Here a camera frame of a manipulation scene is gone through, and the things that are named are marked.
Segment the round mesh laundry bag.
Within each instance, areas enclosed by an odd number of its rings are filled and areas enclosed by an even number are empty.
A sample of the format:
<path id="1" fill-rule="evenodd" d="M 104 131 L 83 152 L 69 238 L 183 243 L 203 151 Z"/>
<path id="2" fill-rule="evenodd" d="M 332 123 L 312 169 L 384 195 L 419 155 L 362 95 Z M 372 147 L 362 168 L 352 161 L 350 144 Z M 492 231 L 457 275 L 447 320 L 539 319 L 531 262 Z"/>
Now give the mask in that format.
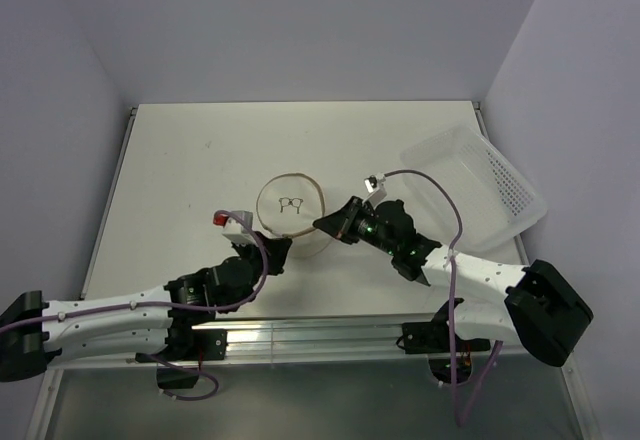
<path id="1" fill-rule="evenodd" d="M 262 228 L 274 238 L 289 238 L 289 255 L 304 259 L 327 248 L 331 238 L 313 227 L 326 213 L 319 183 L 303 173 L 285 173 L 270 179 L 260 190 L 255 213 Z"/>

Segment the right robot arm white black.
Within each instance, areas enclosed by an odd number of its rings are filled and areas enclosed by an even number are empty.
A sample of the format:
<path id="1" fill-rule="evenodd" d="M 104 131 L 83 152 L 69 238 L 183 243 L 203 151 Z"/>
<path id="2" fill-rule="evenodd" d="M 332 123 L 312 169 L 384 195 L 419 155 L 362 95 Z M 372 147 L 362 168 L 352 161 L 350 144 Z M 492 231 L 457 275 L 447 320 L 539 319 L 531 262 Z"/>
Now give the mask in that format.
<path id="1" fill-rule="evenodd" d="M 446 350 L 464 340 L 519 343 L 540 362 L 561 367 L 594 318 L 551 263 L 496 263 L 456 253 L 420 234 L 400 200 L 373 207 L 352 197 L 313 226 L 344 244 L 364 242 L 388 254 L 408 281 L 453 290 L 455 306 L 432 328 L 435 343 Z"/>

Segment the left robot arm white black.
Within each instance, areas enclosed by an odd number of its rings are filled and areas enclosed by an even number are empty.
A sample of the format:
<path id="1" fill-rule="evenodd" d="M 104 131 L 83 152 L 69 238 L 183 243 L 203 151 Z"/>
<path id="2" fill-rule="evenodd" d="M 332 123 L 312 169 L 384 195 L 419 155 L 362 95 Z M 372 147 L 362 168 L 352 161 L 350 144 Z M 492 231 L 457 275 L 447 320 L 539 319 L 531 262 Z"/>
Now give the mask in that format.
<path id="1" fill-rule="evenodd" d="M 1 380 L 111 354 L 183 360 L 195 347 L 193 327 L 253 301 L 268 277 L 283 273 L 291 246 L 258 235 L 216 266 L 129 295 L 47 301 L 39 290 L 24 292 L 1 314 Z"/>

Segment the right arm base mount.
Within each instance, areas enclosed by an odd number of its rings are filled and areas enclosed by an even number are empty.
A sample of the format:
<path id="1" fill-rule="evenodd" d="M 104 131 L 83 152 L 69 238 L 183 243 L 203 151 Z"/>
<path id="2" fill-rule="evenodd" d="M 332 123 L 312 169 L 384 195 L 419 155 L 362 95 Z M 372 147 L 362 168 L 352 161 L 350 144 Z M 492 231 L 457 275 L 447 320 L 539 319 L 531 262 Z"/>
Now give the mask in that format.
<path id="1" fill-rule="evenodd" d="M 489 352 L 491 342 L 486 339 L 463 340 L 454 335 L 457 383 L 467 382 L 473 372 L 472 354 Z M 407 322 L 401 325 L 401 335 L 395 345 L 406 355 L 427 355 L 429 368 L 437 382 L 451 384 L 449 328 L 442 322 Z"/>

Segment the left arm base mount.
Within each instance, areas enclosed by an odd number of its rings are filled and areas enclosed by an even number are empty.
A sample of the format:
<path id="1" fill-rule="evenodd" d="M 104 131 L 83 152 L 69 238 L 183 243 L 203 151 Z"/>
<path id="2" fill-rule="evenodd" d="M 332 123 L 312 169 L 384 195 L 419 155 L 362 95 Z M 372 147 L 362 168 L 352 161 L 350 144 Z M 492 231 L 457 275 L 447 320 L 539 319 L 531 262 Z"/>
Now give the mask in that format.
<path id="1" fill-rule="evenodd" d="M 185 337 L 178 337 L 177 333 L 176 329 L 170 331 L 166 346 L 158 353 L 136 353 L 135 362 L 155 363 L 156 384 L 160 393 L 175 401 L 195 402 L 215 396 L 220 389 L 220 382 L 205 371 L 204 363 L 225 358 L 227 331 L 214 329 L 212 333 L 206 333 L 189 330 Z M 201 379 L 211 383 L 207 393 L 184 394 L 184 391 L 193 390 Z"/>

